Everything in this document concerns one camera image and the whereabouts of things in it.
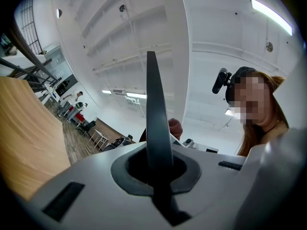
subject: wooden ramp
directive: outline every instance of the wooden ramp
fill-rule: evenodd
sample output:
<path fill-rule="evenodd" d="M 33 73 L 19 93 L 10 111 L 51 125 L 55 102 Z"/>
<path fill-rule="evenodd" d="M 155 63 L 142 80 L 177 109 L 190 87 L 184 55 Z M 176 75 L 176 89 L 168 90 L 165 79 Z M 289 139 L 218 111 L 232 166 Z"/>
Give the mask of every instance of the wooden ramp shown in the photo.
<path fill-rule="evenodd" d="M 0 170 L 8 187 L 29 200 L 69 166 L 62 123 L 27 81 L 0 77 Z"/>

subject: chair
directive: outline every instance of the chair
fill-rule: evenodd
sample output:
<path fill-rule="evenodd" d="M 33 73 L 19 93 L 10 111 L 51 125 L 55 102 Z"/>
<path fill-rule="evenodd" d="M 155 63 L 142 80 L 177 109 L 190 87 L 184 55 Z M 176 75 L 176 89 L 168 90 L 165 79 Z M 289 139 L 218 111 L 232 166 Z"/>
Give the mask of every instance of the chair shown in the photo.
<path fill-rule="evenodd" d="M 82 132 L 83 133 L 83 136 L 85 136 L 85 132 L 89 135 L 88 131 L 94 127 L 96 125 L 96 122 L 95 121 L 92 121 L 90 122 L 89 124 L 87 125 L 83 125 L 83 124 L 80 124 L 79 127 L 77 127 L 76 129 L 79 131 L 79 134 Z"/>

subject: hand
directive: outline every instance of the hand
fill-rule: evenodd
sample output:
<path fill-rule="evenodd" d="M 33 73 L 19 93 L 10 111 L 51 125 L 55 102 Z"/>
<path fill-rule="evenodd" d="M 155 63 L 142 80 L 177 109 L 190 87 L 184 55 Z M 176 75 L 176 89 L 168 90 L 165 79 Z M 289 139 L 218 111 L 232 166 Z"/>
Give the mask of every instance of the hand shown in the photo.
<path fill-rule="evenodd" d="M 168 121 L 169 126 L 169 132 L 177 139 L 180 140 L 180 137 L 182 135 L 182 126 L 181 123 L 177 119 L 170 119 Z"/>

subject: ceiling light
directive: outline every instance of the ceiling light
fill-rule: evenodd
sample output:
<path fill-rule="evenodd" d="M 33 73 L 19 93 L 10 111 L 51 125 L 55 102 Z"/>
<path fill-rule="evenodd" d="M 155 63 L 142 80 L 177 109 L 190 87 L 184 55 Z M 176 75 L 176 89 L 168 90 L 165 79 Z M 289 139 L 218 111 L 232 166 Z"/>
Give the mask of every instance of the ceiling light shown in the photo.
<path fill-rule="evenodd" d="M 230 109 L 227 109 L 225 114 L 229 115 L 229 116 L 235 116 L 235 113 L 232 110 L 230 110 Z"/>
<path fill-rule="evenodd" d="M 57 9 L 57 18 L 61 17 L 62 14 L 63 14 L 62 10 Z"/>
<path fill-rule="evenodd" d="M 127 93 L 128 97 L 135 97 L 135 98 L 142 98 L 146 99 L 147 95 L 146 94 L 134 94 L 134 93 Z"/>
<path fill-rule="evenodd" d="M 264 4 L 256 0 L 251 0 L 251 6 L 253 7 L 253 9 L 256 9 L 259 12 L 264 13 L 266 16 L 270 17 L 272 20 L 278 23 L 283 29 L 285 29 L 288 34 L 292 36 L 292 27 L 276 12 L 274 12 L 269 7 L 265 6 Z"/>
<path fill-rule="evenodd" d="M 112 92 L 110 90 L 102 90 L 102 93 L 105 93 L 105 94 L 112 94 Z"/>

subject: wooden floor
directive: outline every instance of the wooden floor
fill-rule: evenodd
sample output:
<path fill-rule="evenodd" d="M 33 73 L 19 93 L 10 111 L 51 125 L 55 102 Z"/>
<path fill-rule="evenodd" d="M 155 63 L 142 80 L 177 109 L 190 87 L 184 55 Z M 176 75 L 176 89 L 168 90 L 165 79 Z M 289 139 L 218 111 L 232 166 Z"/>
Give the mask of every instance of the wooden floor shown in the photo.
<path fill-rule="evenodd" d="M 64 117 L 59 118 L 57 115 L 57 105 L 47 101 L 45 107 L 63 124 L 63 133 L 67 155 L 71 164 L 89 155 L 99 153 L 97 148 L 94 148 L 93 141 L 89 142 L 90 137 L 85 134 L 85 137 L 76 130 L 76 124 L 72 121 L 69 123 Z"/>

